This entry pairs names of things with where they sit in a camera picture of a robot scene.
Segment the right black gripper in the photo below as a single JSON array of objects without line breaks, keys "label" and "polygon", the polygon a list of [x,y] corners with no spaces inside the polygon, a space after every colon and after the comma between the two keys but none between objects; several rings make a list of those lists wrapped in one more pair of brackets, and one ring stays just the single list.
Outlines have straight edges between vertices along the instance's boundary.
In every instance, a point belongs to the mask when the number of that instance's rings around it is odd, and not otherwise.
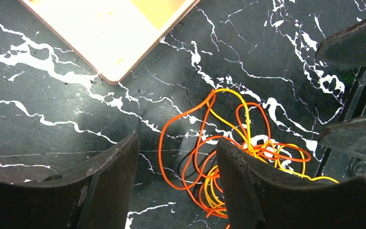
[{"label": "right black gripper", "polygon": [[347,86],[338,123],[326,126],[317,139],[327,149],[315,175],[343,181],[366,173],[366,19],[324,39],[315,57],[361,66]]}]

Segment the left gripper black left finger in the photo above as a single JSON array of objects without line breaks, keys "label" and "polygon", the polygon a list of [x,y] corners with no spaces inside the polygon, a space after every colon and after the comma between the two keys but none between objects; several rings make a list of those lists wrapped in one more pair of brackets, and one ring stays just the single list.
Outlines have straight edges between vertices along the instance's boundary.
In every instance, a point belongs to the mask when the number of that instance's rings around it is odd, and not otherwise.
[{"label": "left gripper black left finger", "polygon": [[133,133],[42,181],[0,181],[0,229],[123,229],[139,150]]}]

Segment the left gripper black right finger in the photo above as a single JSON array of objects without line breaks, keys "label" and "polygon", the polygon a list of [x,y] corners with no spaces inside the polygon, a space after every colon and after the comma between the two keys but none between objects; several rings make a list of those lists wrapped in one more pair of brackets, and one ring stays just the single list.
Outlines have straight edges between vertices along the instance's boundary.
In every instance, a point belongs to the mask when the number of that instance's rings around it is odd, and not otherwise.
[{"label": "left gripper black right finger", "polygon": [[224,138],[216,155],[233,229],[366,229],[366,175],[339,184],[310,181]]}]

